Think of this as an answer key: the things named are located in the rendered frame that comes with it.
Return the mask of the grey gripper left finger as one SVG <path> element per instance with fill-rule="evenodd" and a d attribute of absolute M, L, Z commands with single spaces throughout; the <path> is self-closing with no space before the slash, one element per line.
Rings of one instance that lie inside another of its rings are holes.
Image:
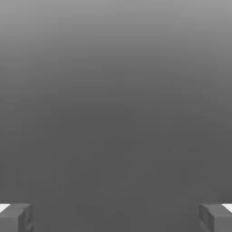
<path fill-rule="evenodd" d="M 0 203 L 0 232 L 34 232 L 33 205 Z"/>

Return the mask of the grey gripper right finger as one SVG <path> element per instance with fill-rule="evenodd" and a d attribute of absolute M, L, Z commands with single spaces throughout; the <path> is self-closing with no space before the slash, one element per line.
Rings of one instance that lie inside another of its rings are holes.
<path fill-rule="evenodd" d="M 200 204 L 202 232 L 232 232 L 232 203 Z"/>

